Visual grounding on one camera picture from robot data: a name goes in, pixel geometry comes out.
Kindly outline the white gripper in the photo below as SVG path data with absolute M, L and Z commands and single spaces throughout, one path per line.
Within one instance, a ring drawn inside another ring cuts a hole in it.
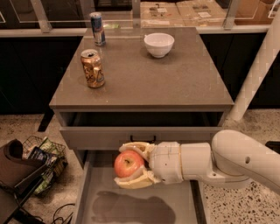
M 121 188 L 140 189 L 160 182 L 169 185 L 183 181 L 179 143 L 162 142 L 155 146 L 154 143 L 130 142 L 119 148 L 120 152 L 127 150 L 135 151 L 149 162 L 151 171 L 140 168 L 127 178 L 115 178 Z

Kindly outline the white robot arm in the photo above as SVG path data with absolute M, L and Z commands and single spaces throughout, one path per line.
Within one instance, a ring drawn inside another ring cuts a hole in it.
M 115 182 L 124 189 L 198 180 L 242 188 L 251 180 L 280 193 L 280 155 L 241 132 L 224 129 L 211 143 L 130 142 L 115 159 Z

